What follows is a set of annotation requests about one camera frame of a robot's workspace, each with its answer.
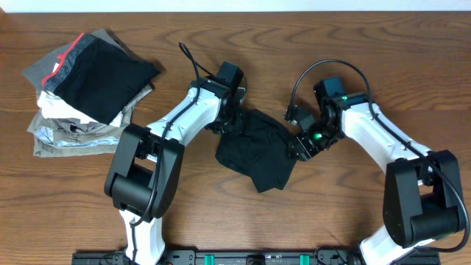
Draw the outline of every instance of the black joint housing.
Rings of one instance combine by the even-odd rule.
[[[428,159],[439,167],[463,199],[456,157],[444,150],[429,154]],[[422,171],[421,159],[401,159],[386,167],[383,220],[392,240],[401,247],[440,239],[465,226],[464,212],[451,188],[438,176],[421,174]],[[420,195],[417,181],[424,177],[433,190]]]
[[[327,100],[347,95],[339,77],[322,79],[321,82],[315,84],[314,93],[321,110],[324,108]]]
[[[205,126],[215,134],[240,135],[244,128],[244,111],[239,109],[246,89],[238,89],[244,72],[236,65],[223,62],[215,77],[209,77],[202,83],[202,88],[214,92],[221,99],[221,107],[215,121]]]
[[[185,147],[175,140],[165,141],[159,146],[160,137],[150,133],[148,128],[136,124],[128,125],[119,140],[110,171],[105,182],[105,193],[113,199],[113,205],[120,210],[129,210],[142,215],[152,194],[154,179],[157,178],[157,196],[152,209],[144,221],[160,218],[169,208],[177,190],[180,168]],[[163,148],[160,174],[146,169],[135,158],[147,155],[157,157]]]
[[[294,106],[294,120],[298,123],[304,133],[307,133],[309,127],[316,123],[316,119],[312,112],[299,106]]]

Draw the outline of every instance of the white wall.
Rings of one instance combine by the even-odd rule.
[[[0,7],[6,13],[468,11],[471,0],[0,0]]]

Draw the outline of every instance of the wooden table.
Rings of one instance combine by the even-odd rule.
[[[469,13],[136,13],[6,14],[0,26],[0,264],[69,264],[77,250],[126,245],[124,223],[103,185],[112,155],[36,158],[26,132],[38,111],[27,66],[81,32],[107,28],[164,72],[139,102],[146,125],[186,95],[194,72],[184,40],[216,71],[239,64],[247,107],[283,120],[298,76],[313,62],[347,60],[372,83],[375,101],[401,129],[459,160],[471,206],[471,20]],[[309,74],[299,98],[316,106],[313,85],[339,74],[363,91],[355,73],[327,65]],[[258,194],[251,179],[218,164],[219,136],[202,131],[186,151],[175,200],[164,217],[170,244],[201,250],[313,249],[352,245],[382,221],[384,175],[351,140],[299,162],[283,191]],[[451,247],[461,234],[437,242]],[[442,255],[470,264],[471,248]]]

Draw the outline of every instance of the black folded shirt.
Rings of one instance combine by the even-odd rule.
[[[43,87],[103,124],[160,73],[151,63],[135,60],[90,34],[81,34],[59,59]]]
[[[252,178],[258,192],[284,189],[296,159],[288,156],[293,135],[278,121],[249,110],[241,135],[223,135],[216,151],[221,165]]]

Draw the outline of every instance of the green clip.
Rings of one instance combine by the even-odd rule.
[[[300,265],[309,265],[309,255],[300,255]]]
[[[214,265],[214,255],[205,256],[205,265]]]

